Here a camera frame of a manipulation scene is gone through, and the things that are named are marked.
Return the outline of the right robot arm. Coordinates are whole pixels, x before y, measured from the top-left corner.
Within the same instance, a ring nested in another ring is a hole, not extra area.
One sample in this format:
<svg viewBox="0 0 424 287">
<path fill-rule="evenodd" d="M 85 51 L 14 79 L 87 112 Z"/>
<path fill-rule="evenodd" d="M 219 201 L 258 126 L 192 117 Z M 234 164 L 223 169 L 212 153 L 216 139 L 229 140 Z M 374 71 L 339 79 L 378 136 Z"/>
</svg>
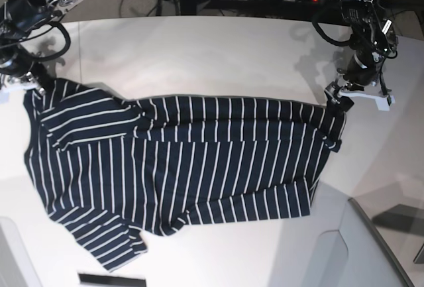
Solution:
<svg viewBox="0 0 424 287">
<path fill-rule="evenodd" d="M 6 0 L 1 6 L 1 74 L 21 77 L 34 65 L 63 56 L 71 40 L 61 24 L 63 17 L 84 0 Z M 65 45 L 49 56 L 36 56 L 22 43 L 31 40 L 30 34 L 44 25 L 57 28 Z"/>
</svg>

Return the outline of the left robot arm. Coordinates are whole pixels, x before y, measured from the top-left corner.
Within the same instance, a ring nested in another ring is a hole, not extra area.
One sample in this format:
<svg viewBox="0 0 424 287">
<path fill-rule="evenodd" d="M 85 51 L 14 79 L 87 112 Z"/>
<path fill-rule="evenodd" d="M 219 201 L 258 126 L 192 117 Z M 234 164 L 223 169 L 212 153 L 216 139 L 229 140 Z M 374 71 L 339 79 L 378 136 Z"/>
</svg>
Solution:
<svg viewBox="0 0 424 287">
<path fill-rule="evenodd" d="M 338 11 L 350 27 L 349 39 L 335 40 L 321 28 L 321 19 L 330 11 Z M 384 62 L 398 56 L 397 40 L 390 38 L 392 21 L 379 8 L 378 0 L 328 0 L 311 22 L 329 44 L 354 50 L 347 69 L 341 73 L 350 91 L 363 91 L 372 82 L 380 80 Z"/>
</svg>

